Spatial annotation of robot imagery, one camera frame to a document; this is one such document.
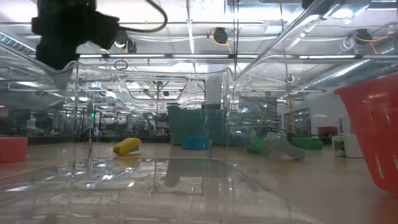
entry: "blue bin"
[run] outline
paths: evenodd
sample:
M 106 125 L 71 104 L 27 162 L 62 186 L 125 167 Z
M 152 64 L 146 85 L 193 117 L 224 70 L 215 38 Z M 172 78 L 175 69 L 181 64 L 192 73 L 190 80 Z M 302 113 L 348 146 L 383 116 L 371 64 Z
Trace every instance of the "blue bin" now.
M 209 139 L 206 137 L 189 137 L 182 140 L 184 150 L 205 150 L 209 148 Z

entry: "red basket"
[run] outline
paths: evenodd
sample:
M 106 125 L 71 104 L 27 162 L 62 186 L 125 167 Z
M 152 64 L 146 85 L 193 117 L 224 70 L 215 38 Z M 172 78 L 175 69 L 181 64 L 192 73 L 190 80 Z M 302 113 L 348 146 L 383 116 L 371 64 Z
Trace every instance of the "red basket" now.
M 374 183 L 398 194 L 398 77 L 336 89 Z
M 0 138 L 0 163 L 26 160 L 27 138 Z

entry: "tan floor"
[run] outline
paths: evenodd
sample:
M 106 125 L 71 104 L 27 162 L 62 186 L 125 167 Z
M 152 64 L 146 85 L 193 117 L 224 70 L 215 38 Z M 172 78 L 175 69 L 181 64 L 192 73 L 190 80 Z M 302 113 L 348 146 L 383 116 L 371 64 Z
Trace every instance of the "tan floor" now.
M 93 157 L 113 156 L 113 143 L 95 143 Z M 326 223 L 396 224 L 398 195 L 379 190 L 362 159 L 335 157 L 325 147 L 308 151 L 305 162 L 272 160 L 247 154 L 243 148 L 216 148 L 213 157 L 230 164 L 301 205 Z M 142 157 L 206 157 L 206 151 L 183 151 L 170 144 L 144 144 Z M 28 160 L 0 164 L 0 178 L 87 158 L 87 144 L 30 146 Z

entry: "red box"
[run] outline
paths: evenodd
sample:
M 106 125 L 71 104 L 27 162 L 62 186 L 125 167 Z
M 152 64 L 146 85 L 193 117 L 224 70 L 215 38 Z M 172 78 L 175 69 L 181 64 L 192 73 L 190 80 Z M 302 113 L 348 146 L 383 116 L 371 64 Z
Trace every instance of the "red box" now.
M 336 89 L 374 183 L 398 194 L 398 77 Z
M 0 138 L 0 163 L 26 160 L 27 138 Z

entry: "yellow toy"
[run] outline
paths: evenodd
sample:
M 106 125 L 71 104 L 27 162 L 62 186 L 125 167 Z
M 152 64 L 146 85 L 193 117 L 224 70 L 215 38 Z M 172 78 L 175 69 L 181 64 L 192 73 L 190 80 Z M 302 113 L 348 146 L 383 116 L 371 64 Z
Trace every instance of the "yellow toy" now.
M 134 155 L 130 155 L 129 153 L 138 151 L 141 144 L 142 142 L 139 138 L 126 138 L 113 146 L 113 152 L 118 156 L 140 156 L 138 153 Z

